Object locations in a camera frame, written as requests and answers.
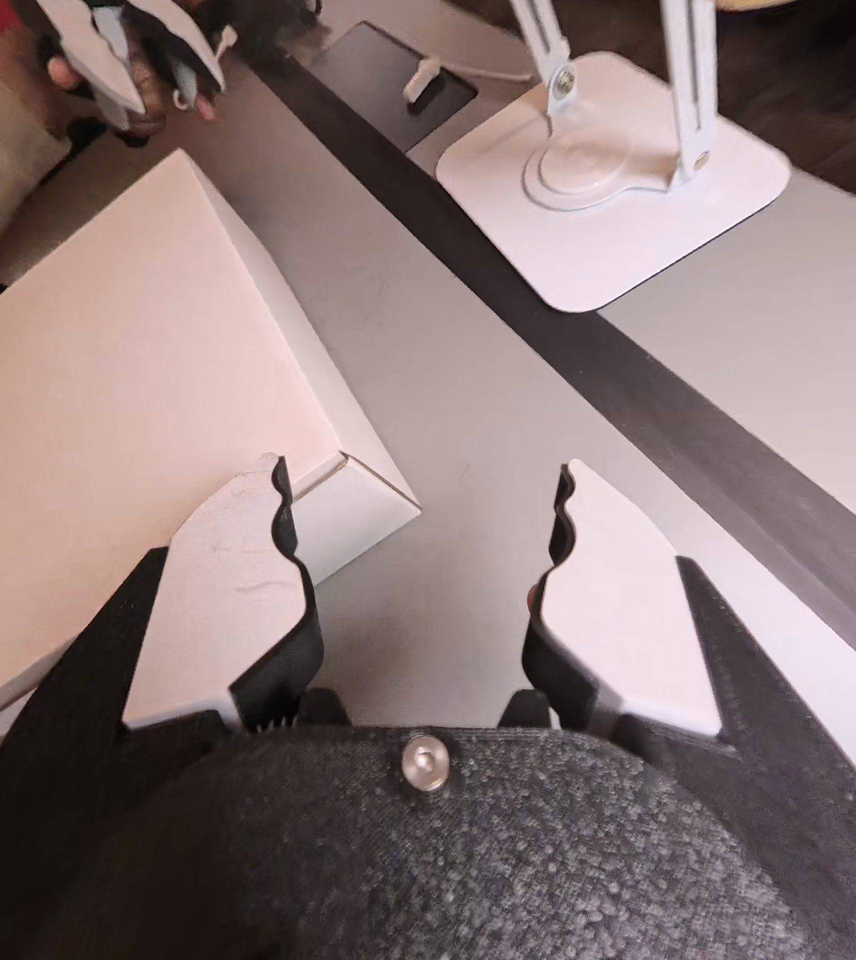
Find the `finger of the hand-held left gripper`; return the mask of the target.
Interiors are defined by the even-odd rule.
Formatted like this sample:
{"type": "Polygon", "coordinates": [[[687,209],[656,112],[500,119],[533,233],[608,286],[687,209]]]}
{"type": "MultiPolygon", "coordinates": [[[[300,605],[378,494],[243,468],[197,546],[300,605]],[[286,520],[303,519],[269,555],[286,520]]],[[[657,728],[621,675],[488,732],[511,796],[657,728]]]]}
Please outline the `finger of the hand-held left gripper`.
{"type": "Polygon", "coordinates": [[[37,1],[50,21],[63,56],[88,83],[107,124],[130,132],[134,116],[146,112],[134,78],[120,6],[84,1],[37,1]]]}
{"type": "Polygon", "coordinates": [[[224,75],[215,50],[192,15],[173,1],[128,1],[147,30],[167,42],[170,50],[218,92],[225,89],[224,75]]]}

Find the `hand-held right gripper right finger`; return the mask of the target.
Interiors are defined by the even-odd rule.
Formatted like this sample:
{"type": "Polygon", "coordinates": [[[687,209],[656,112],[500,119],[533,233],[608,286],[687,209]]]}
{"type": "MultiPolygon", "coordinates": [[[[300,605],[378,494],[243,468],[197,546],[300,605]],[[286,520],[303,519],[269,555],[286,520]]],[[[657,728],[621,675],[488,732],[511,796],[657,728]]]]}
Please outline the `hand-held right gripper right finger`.
{"type": "Polygon", "coordinates": [[[571,460],[554,498],[551,565],[522,667],[564,730],[625,715],[714,738],[722,717],[674,546],[624,494],[571,460]]]}

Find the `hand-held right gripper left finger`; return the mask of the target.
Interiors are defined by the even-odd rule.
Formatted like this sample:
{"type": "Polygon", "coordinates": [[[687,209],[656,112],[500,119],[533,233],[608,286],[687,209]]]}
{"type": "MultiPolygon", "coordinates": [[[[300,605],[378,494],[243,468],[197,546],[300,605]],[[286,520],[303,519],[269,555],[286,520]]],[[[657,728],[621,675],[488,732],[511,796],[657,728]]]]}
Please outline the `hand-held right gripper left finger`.
{"type": "Polygon", "coordinates": [[[122,714],[130,729],[214,712],[232,731],[293,722],[323,663],[284,457],[268,453],[170,542],[122,714]]]}

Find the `white cardboard box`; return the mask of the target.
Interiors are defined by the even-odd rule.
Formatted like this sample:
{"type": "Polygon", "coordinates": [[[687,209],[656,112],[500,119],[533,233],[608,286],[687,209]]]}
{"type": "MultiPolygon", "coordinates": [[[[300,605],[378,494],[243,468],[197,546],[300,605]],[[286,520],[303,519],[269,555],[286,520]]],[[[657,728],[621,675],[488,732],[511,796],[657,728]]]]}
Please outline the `white cardboard box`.
{"type": "Polygon", "coordinates": [[[421,513],[268,251],[176,150],[0,295],[0,714],[264,454],[316,583],[421,513]]]}

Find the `white plug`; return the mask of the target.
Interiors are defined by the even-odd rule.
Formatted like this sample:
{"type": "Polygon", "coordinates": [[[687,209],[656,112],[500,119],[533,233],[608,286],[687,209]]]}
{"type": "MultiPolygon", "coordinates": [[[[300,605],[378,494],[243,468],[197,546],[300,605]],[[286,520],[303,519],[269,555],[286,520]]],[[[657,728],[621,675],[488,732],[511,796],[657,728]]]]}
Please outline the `white plug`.
{"type": "Polygon", "coordinates": [[[403,88],[402,95],[405,102],[413,107],[430,84],[439,77],[441,70],[442,62],[437,56],[423,57],[403,88]]]}

